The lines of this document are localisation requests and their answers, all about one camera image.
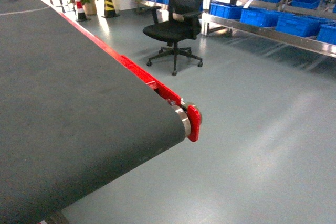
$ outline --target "chair armrest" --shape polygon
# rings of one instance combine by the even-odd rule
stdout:
[[[185,21],[187,20],[187,22],[193,26],[193,39],[196,39],[197,34],[199,33],[200,21],[198,20],[198,17],[200,14],[202,14],[202,12],[196,10],[182,15]]]
[[[156,13],[156,10],[159,10],[159,9],[161,9],[161,6],[149,6],[147,8],[147,10],[150,10],[152,12],[154,24],[159,23],[159,20],[157,18],[157,13]]]
[[[202,12],[196,10],[194,12],[190,12],[190,13],[186,13],[186,14],[183,14],[182,16],[184,18],[196,18],[198,17],[200,14],[202,14]]]

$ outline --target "chair seat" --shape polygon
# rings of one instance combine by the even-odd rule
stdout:
[[[193,39],[191,26],[176,20],[147,26],[143,29],[143,33],[153,39],[164,42],[179,42],[184,39]]]

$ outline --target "metal shelving rack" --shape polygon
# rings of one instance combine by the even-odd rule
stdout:
[[[228,0],[231,4],[236,4],[238,0]],[[336,45],[323,43],[320,41],[315,40],[314,37],[310,38],[302,38],[290,34],[284,34],[280,33],[278,31],[274,30],[274,27],[268,27],[268,28],[261,28],[256,27],[248,24],[244,24],[239,22],[238,20],[231,20],[231,19],[225,19],[217,16],[210,15],[208,13],[209,7],[210,7],[211,0],[207,0],[207,8],[205,10],[205,13],[202,15],[202,34],[208,35],[209,33],[213,31],[217,31],[221,28],[229,28],[231,29],[238,29],[242,31],[246,31],[248,33],[252,33],[264,38],[272,39],[278,42],[283,42],[295,47],[303,48],[306,50],[310,50],[313,52],[317,52],[319,54],[327,55],[330,57],[336,58]],[[269,9],[278,9],[284,12],[292,12],[296,14],[304,14],[304,15],[312,15],[312,16],[318,16],[318,17],[325,17],[330,19],[336,19],[335,13],[329,13],[323,10],[321,8],[321,5],[317,10],[312,9],[304,9],[304,8],[297,8],[293,6],[286,5],[286,0],[281,0],[280,3],[274,4],[274,3],[267,3],[262,1],[253,1],[252,5],[259,6],[259,7],[269,7]],[[216,27],[213,29],[210,29],[210,23],[214,23],[217,25],[220,25],[222,27]]]

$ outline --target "plant pot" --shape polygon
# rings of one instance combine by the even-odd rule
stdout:
[[[90,0],[89,3],[85,3],[83,5],[83,9],[86,15],[96,15],[97,14],[96,0]]]

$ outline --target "yellow and black post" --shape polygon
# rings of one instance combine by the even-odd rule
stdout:
[[[119,15],[116,14],[112,0],[104,0],[104,18],[115,18]]]

